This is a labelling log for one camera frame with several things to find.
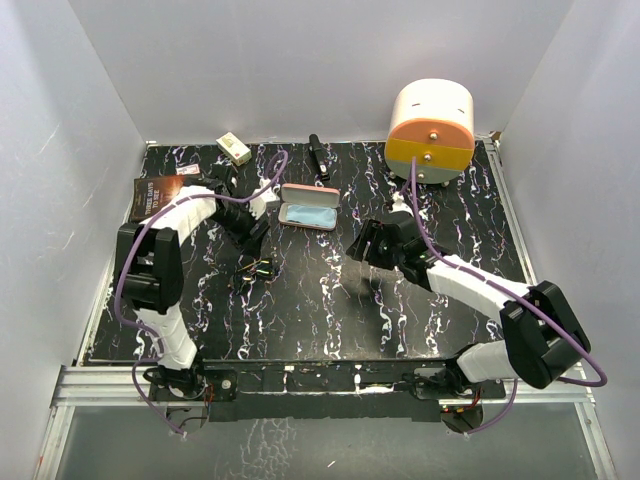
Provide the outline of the light blue cleaning cloth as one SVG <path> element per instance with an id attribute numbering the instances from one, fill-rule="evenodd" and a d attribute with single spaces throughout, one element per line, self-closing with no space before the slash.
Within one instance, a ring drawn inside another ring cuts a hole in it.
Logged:
<path id="1" fill-rule="evenodd" d="M 327 207 L 290 205 L 285 216 L 287 222 L 331 227 L 336 220 L 336 211 Z"/>

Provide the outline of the black sunglasses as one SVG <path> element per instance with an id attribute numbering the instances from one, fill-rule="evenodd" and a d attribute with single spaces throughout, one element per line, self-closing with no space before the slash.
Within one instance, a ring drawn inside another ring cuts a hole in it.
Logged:
<path id="1" fill-rule="evenodd" d="M 229 280 L 229 288 L 234 293 L 249 289 L 258 281 L 272 281 L 278 274 L 278 266 L 272 257 L 264 257 L 250 261 L 237 268 Z"/>

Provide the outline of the pink glasses case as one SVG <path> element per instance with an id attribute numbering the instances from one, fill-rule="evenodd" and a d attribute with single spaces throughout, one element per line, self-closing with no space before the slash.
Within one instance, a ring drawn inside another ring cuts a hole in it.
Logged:
<path id="1" fill-rule="evenodd" d="M 285 183 L 280 195 L 280 224 L 322 231 L 335 229 L 340 203 L 337 189 Z"/>

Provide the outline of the round drawer cabinet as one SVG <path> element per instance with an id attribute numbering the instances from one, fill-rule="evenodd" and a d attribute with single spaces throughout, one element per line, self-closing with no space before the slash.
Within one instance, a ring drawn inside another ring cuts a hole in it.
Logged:
<path id="1" fill-rule="evenodd" d="M 385 144 L 389 170 L 416 181 L 446 184 L 471 163 L 475 150 L 473 97 L 463 85 L 446 79 L 411 82 L 397 95 Z"/>

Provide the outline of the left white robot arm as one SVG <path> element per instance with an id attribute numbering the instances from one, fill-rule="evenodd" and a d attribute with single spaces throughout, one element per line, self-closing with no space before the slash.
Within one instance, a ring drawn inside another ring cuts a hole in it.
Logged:
<path id="1" fill-rule="evenodd" d="M 184 271 L 181 248 L 203 223 L 221 227 L 244 256 L 259 259 L 269 229 L 267 199 L 273 179 L 261 179 L 249 196 L 233 196 L 231 176 L 175 175 L 146 178 L 149 200 L 141 218 L 117 233 L 114 308 L 128 306 L 129 324 L 151 338 L 157 352 L 147 380 L 186 399 L 200 396 L 207 376 L 183 319 Z"/>

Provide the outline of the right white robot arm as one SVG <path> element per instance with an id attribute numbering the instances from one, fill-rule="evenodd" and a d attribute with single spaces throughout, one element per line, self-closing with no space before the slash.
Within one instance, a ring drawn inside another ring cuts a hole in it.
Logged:
<path id="1" fill-rule="evenodd" d="M 585 359 L 590 342 L 561 289 L 543 281 L 528 285 L 473 267 L 425 242 L 418 222 L 403 211 L 386 221 L 369 219 L 348 256 L 445 295 L 500 323 L 500 341 L 465 347 L 449 361 L 447 388 L 466 397 L 482 382 L 520 379 L 544 389 Z"/>

